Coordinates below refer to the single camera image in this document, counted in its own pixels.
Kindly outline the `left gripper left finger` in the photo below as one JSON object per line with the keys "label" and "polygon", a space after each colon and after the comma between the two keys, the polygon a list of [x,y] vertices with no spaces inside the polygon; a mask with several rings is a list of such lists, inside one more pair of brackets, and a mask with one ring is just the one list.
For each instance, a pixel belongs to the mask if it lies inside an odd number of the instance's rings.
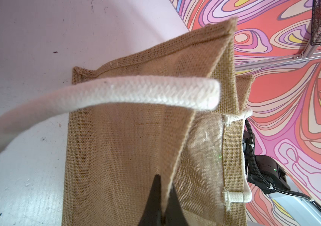
{"label": "left gripper left finger", "polygon": [[155,175],[147,203],[138,226],[161,226],[161,176]]}

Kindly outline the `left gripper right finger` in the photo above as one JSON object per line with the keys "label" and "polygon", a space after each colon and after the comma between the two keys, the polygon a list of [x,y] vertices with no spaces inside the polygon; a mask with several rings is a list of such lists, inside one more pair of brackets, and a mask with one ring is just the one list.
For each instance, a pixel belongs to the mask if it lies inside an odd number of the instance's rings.
{"label": "left gripper right finger", "polygon": [[167,201],[166,211],[164,213],[164,225],[189,226],[173,184],[171,185]]}

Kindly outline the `burlap tote bag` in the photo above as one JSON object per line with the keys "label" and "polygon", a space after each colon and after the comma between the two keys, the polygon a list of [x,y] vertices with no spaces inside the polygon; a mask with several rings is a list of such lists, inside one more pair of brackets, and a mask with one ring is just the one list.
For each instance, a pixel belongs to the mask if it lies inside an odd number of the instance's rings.
{"label": "burlap tote bag", "polygon": [[138,226],[155,175],[162,226],[171,185],[189,226],[245,226],[252,199],[242,148],[254,78],[235,75],[237,18],[188,32],[0,116],[0,153],[69,114],[62,224]]}

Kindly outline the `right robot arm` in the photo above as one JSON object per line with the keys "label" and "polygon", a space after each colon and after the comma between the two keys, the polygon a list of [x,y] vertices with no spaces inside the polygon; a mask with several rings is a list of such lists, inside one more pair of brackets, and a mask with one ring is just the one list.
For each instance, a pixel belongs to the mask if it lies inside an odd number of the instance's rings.
{"label": "right robot arm", "polygon": [[255,154],[255,136],[249,121],[245,120],[246,134],[243,135],[242,148],[245,158],[247,181],[259,187],[266,194],[280,193],[303,199],[321,214],[319,205],[310,196],[292,191],[286,182],[286,172],[277,162],[267,155]]}

